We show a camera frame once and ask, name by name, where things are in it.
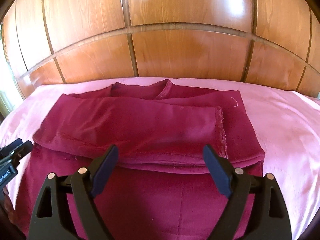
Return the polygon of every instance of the metal screw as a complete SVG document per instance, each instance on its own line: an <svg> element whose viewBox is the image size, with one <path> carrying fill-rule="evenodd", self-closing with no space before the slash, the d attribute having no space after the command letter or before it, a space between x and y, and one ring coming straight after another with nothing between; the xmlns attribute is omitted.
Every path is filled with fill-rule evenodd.
<svg viewBox="0 0 320 240"><path fill-rule="evenodd" d="M235 168L235 172L236 172L236 174L241 175L241 174L243 174L243 169L241 169L241 168Z"/></svg>
<svg viewBox="0 0 320 240"><path fill-rule="evenodd" d="M272 173L267 173L267 178L268 179L274 179L275 176Z"/></svg>
<svg viewBox="0 0 320 240"><path fill-rule="evenodd" d="M82 168L80 168L80 169L78 170L78 172L79 172L80 174L84 174L84 173L87 172L87 168L82 167Z"/></svg>
<svg viewBox="0 0 320 240"><path fill-rule="evenodd" d="M54 173L53 172L49 173L48 174L48 179L53 179L53 178L54 178Z"/></svg>

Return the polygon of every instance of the mattress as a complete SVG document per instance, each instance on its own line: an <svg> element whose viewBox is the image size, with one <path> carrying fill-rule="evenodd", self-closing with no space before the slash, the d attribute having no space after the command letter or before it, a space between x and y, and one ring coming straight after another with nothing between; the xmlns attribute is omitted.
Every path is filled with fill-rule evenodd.
<svg viewBox="0 0 320 240"><path fill-rule="evenodd" d="M61 94L83 93L107 87L115 82L150 85L164 78L126 78L91 81L80 84L38 87L0 126L0 147L16 138L31 140L42 120ZM222 80L170 79L177 85L217 90L239 90L265 151L263 174L276 176L286 202L293 239L305 230L320 206L320 103L294 91L283 91L254 84ZM8 184L15 206L26 156L19 174Z"/></svg>

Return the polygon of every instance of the maroon garment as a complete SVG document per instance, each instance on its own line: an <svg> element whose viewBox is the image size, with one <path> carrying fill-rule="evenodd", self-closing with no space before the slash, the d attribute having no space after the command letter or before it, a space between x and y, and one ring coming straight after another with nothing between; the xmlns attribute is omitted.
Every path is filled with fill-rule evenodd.
<svg viewBox="0 0 320 240"><path fill-rule="evenodd" d="M33 205L45 176L50 172L58 176L72 174L88 166L92 158L101 155L108 140L116 139L120 144L119 165L130 169L116 167L105 190L95 199L115 239L208 237L227 202L218 193L201 156L204 145L200 144L206 140L216 150L221 145L223 155L223 130L214 125L222 120L217 116L219 108L214 106L223 109L227 153L234 166L247 166L247 172L260 176L264 152L238 91L212 92L170 83L148 87L116 84L78 96L63 95L57 101L34 136L35 148L22 178L17 212L24 233L28 233ZM163 100L151 100L159 95ZM118 126L113 130L110 124ZM162 127L170 128L168 134L157 129ZM250 197L236 237L244 233L252 201ZM72 198L70 209L77 232L85 238Z"/></svg>

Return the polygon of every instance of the bed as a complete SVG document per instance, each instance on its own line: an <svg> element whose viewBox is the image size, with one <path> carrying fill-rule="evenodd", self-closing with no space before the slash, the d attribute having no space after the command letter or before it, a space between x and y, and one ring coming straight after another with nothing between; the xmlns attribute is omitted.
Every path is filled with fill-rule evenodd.
<svg viewBox="0 0 320 240"><path fill-rule="evenodd" d="M150 85L164 78L124 78L79 84L38 87L0 126L0 147L16 138L32 140L51 107L61 94L99 90L113 83ZM263 175L276 176L289 212L293 239L305 231L320 207L320 101L294 91L260 85L205 79L170 79L177 85L239 90L257 139L265 151ZM26 156L18 167L19 175L8 184L13 205Z"/></svg>

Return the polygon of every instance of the wood paneling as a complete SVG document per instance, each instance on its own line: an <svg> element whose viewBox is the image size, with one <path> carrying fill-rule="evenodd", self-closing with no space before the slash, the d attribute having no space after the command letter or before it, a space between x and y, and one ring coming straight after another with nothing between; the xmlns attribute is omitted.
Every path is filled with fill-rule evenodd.
<svg viewBox="0 0 320 240"><path fill-rule="evenodd" d="M67 83L134 76L125 34L81 46L57 61Z"/></svg>
<svg viewBox="0 0 320 240"><path fill-rule="evenodd" d="M129 0L132 25L194 22L245 32L252 28L252 0Z"/></svg>
<svg viewBox="0 0 320 240"><path fill-rule="evenodd" d="M38 86L63 84L54 60L49 61L30 75L18 81L21 92L27 98Z"/></svg>
<svg viewBox="0 0 320 240"><path fill-rule="evenodd" d="M283 90L295 90L304 64L269 45L255 42L246 82Z"/></svg>
<svg viewBox="0 0 320 240"><path fill-rule="evenodd" d="M18 42L15 8L16 3L14 2L4 17L3 39L13 75L19 78L27 69L23 62Z"/></svg>
<svg viewBox="0 0 320 240"><path fill-rule="evenodd" d="M316 98L320 92L320 75L312 68L307 67L298 92Z"/></svg>
<svg viewBox="0 0 320 240"><path fill-rule="evenodd" d="M320 23L315 14L312 16L312 37L308 63L320 72Z"/></svg>
<svg viewBox="0 0 320 240"><path fill-rule="evenodd" d="M44 0L52 48L124 27L121 0Z"/></svg>
<svg viewBox="0 0 320 240"><path fill-rule="evenodd" d="M16 17L21 52L30 69L51 55L44 29L41 0L17 0Z"/></svg>
<svg viewBox="0 0 320 240"><path fill-rule="evenodd" d="M166 30L132 35L139 76L240 81L249 41L222 33Z"/></svg>
<svg viewBox="0 0 320 240"><path fill-rule="evenodd" d="M306 60L310 13L305 0L258 0L257 35Z"/></svg>

